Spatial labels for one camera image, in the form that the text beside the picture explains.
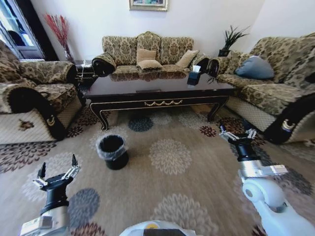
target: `blue throw pillow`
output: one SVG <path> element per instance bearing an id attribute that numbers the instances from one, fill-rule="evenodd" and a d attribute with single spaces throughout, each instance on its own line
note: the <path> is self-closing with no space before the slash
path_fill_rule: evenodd
<path id="1" fill-rule="evenodd" d="M 257 80 L 268 80 L 275 76 L 271 65 L 257 56 L 252 56 L 235 70 L 235 74 Z"/>

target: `vase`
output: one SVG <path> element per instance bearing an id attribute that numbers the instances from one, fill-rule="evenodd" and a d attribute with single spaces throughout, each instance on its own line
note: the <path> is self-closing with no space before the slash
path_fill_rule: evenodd
<path id="1" fill-rule="evenodd" d="M 230 50 L 220 49 L 218 57 L 227 57 L 229 52 L 230 52 Z"/>
<path id="2" fill-rule="evenodd" d="M 63 48 L 64 48 L 65 59 L 69 62 L 73 62 L 73 57 L 71 55 L 68 45 L 66 44 Z"/>

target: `sofa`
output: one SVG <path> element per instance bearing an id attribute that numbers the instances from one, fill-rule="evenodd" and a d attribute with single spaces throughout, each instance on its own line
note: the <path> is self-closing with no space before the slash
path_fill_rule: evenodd
<path id="1" fill-rule="evenodd" d="M 268 61 L 271 80 L 241 78 L 234 70 L 250 56 Z M 315 139 L 315 34 L 266 37 L 250 53 L 231 51 L 210 62 L 219 82 L 238 88 L 227 107 L 275 144 Z"/>
<path id="2" fill-rule="evenodd" d="M 62 140 L 85 103 L 65 61 L 20 62 L 0 41 L 0 144 Z"/>
<path id="3" fill-rule="evenodd" d="M 177 63 L 187 50 L 193 49 L 193 39 L 189 37 L 160 37 L 152 32 L 145 32 L 137 37 L 105 36 L 102 39 L 103 51 L 96 56 L 92 65 L 95 74 L 105 77 L 111 74 L 112 80 L 150 80 L 185 77 L 184 72 L 192 70 L 193 65 L 200 65 L 206 72 L 210 58 L 199 53 L 189 65 L 181 68 Z M 137 49 L 155 50 L 156 60 L 163 68 L 159 71 L 142 71 L 136 65 Z"/>

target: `floral rug pattern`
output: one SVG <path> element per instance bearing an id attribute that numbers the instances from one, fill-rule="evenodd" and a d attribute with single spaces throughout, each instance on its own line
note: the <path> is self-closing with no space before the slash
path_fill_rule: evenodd
<path id="1" fill-rule="evenodd" d="M 67 187 L 72 236 L 117 236 L 146 220 L 174 222 L 203 236 L 265 236 L 241 189 L 237 151 L 219 136 L 221 123 L 243 133 L 243 121 L 223 108 L 208 122 L 209 110 L 106 112 L 110 129 L 104 132 L 87 106 L 60 142 L 1 145 L 1 233 L 18 235 L 23 223 L 39 216 L 46 195 L 32 180 L 43 162 L 48 178 L 65 173 L 75 154 L 82 169 Z M 126 141 L 129 162 L 119 171 L 108 169 L 95 148 L 97 139 L 110 134 Z M 315 147 L 273 145 L 260 133 L 252 145 L 263 165 L 287 167 L 288 174 L 273 180 L 315 225 Z"/>

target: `coffee table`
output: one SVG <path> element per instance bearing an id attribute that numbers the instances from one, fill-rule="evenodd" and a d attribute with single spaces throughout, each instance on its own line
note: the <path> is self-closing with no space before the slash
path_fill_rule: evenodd
<path id="1" fill-rule="evenodd" d="M 124 78 L 117 81 L 117 76 L 113 79 L 109 75 L 98 78 L 84 97 L 91 100 L 90 109 L 101 122 L 102 130 L 109 128 L 103 113 L 113 110 L 214 104 L 208 114 L 208 121 L 211 121 L 236 88 L 216 81 L 209 83 L 209 78 L 209 75 L 203 74 L 199 83 L 192 86 L 187 84 L 188 75 L 183 79 L 150 81 L 123 80 Z"/>

